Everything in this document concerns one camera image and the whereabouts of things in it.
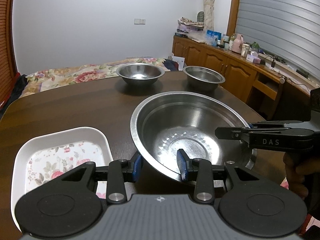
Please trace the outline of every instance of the pink thermos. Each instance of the pink thermos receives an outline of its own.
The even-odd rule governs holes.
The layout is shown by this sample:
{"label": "pink thermos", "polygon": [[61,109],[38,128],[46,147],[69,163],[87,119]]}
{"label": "pink thermos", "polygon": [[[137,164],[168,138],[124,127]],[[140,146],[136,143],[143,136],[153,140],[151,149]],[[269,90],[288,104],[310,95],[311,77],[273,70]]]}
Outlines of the pink thermos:
{"label": "pink thermos", "polygon": [[238,34],[233,42],[232,51],[241,54],[242,44],[244,44],[243,37],[241,34]]}

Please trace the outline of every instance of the window blind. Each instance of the window blind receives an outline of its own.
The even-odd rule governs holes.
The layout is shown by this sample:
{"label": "window blind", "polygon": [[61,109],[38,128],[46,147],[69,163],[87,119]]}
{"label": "window blind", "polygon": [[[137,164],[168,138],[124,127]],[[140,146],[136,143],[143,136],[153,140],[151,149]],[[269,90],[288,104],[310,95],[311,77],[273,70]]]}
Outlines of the window blind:
{"label": "window blind", "polygon": [[240,0],[236,32],[320,78],[320,0]]}

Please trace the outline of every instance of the curtain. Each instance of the curtain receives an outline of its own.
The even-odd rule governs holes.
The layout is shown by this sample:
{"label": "curtain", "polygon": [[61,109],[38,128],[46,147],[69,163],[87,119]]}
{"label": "curtain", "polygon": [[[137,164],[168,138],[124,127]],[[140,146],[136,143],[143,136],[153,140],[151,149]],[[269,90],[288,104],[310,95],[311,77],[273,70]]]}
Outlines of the curtain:
{"label": "curtain", "polygon": [[214,0],[203,0],[204,5],[204,32],[214,30],[213,28],[213,10]]}

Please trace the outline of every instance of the bottle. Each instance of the bottle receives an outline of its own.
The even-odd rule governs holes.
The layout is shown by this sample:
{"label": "bottle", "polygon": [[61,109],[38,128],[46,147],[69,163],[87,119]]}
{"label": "bottle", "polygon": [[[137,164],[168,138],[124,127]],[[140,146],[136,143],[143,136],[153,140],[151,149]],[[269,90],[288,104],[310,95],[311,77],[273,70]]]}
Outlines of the bottle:
{"label": "bottle", "polygon": [[224,46],[223,42],[224,42],[225,38],[226,38],[226,34],[224,34],[223,37],[220,40],[220,44],[223,45],[223,46]]}
{"label": "bottle", "polygon": [[230,38],[229,50],[232,50],[232,44],[233,44],[235,39],[236,39],[236,34],[234,33]]}
{"label": "bottle", "polygon": [[252,51],[258,52],[258,51],[259,51],[259,48],[260,48],[260,46],[259,46],[258,43],[254,42],[254,43],[252,44]]}

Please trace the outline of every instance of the white wall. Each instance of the white wall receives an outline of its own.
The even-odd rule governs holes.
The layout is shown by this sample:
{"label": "white wall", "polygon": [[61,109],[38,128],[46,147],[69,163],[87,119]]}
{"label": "white wall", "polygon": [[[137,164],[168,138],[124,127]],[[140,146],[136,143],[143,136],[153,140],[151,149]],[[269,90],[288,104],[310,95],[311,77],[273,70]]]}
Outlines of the white wall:
{"label": "white wall", "polygon": [[213,11],[214,31],[227,33],[231,0],[215,0]]}
{"label": "white wall", "polygon": [[[203,0],[14,0],[18,71],[168,57],[178,18],[196,20],[202,10]],[[146,25],[134,25],[134,18],[145,18]],[[226,28],[219,23],[217,30]]]}

